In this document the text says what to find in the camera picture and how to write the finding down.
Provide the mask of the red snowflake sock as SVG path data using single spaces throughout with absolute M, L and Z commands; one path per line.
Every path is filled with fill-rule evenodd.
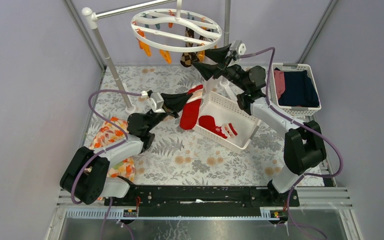
M 183 107 L 179 126 L 183 130 L 191 130 L 198 121 L 199 110 L 203 97 L 203 85 L 197 85 L 188 91 L 191 97 Z

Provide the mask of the white round clip hanger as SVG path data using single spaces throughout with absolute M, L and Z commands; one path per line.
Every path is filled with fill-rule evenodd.
M 219 10 L 204 0 L 178 0 L 173 6 L 153 6 L 135 14 L 130 27 L 134 37 L 149 45 L 151 52 L 199 52 L 221 46 L 224 40 Z M 185 31 L 194 31 L 194 38 Z M 142 38 L 137 30 L 145 34 Z

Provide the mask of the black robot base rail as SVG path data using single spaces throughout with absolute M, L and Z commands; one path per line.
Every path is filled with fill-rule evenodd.
M 139 217 L 262 217 L 262 210 L 299 207 L 294 190 L 275 193 L 256 186 L 135 185 L 113 206 L 132 207 Z

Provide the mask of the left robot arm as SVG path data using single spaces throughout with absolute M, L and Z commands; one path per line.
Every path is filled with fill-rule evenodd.
M 143 91 L 148 96 L 150 110 L 146 113 L 131 113 L 127 129 L 119 127 L 123 139 L 107 146 L 90 149 L 80 147 L 65 170 L 60 187 L 69 192 L 75 205 L 90 205 L 98 198 L 117 199 L 128 206 L 135 200 L 133 183 L 123 177 L 108 177 L 108 171 L 121 161 L 148 150 L 155 139 L 151 130 L 167 116 L 179 117 L 192 93 L 167 94 Z

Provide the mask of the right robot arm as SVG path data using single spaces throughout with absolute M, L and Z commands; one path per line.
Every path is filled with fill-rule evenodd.
M 236 96 L 238 106 L 248 115 L 253 116 L 273 130 L 284 140 L 284 167 L 267 185 L 267 201 L 273 206 L 281 205 L 286 199 L 286 192 L 311 168 L 318 166 L 327 158 L 325 142 L 320 125 L 314 120 L 304 122 L 293 117 L 270 102 L 268 83 L 270 74 L 259 65 L 244 70 L 238 64 L 238 51 L 226 45 L 209 49 L 205 56 L 214 64 L 193 62 L 204 80 L 224 77 L 243 92 Z

